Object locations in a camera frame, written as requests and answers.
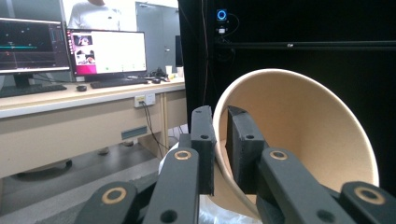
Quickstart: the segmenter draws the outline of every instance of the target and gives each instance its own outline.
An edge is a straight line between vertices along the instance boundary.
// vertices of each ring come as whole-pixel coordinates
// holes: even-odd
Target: desk
[[[167,130],[187,123],[184,78],[162,84],[141,84],[66,91],[0,99],[0,178],[73,158],[125,141],[121,133],[147,127],[134,136],[159,156],[143,107],[134,97],[154,93],[148,107],[152,130],[167,146]]]

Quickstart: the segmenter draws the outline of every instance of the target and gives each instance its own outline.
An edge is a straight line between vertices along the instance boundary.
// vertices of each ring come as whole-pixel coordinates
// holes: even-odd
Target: computer monitor
[[[75,77],[86,81],[147,73],[142,32],[67,29]]]
[[[17,88],[29,87],[36,73],[70,70],[60,21],[0,18],[0,76],[14,76]]]

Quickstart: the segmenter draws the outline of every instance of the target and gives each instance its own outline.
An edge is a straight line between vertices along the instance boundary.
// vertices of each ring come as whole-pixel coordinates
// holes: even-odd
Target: black backdrop
[[[396,3],[178,2],[189,116],[200,105],[214,110],[229,84],[253,70],[312,77],[356,115],[375,151],[380,186],[396,195]],[[228,10],[228,32],[237,27],[225,37],[216,33],[220,8]]]

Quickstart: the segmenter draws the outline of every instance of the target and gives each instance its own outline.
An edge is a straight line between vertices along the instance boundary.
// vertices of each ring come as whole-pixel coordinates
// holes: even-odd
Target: keyboard
[[[92,82],[91,87],[93,89],[99,89],[99,88],[129,86],[129,85],[147,84],[147,83],[149,82],[144,78],[115,79],[115,80]]]
[[[0,90],[0,98],[51,92],[51,91],[65,91],[65,90],[67,90],[67,88],[63,85],[50,85],[50,86],[35,85],[27,88],[3,87],[3,89]]]

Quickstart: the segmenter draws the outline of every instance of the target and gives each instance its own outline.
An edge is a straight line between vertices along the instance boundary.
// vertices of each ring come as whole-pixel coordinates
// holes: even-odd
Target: floor
[[[170,146],[178,142],[187,125],[170,129]],[[109,147],[72,158],[72,165],[59,164],[36,173],[4,178],[0,223],[74,223],[92,193],[113,181],[131,181],[158,174],[160,160],[139,144]]]

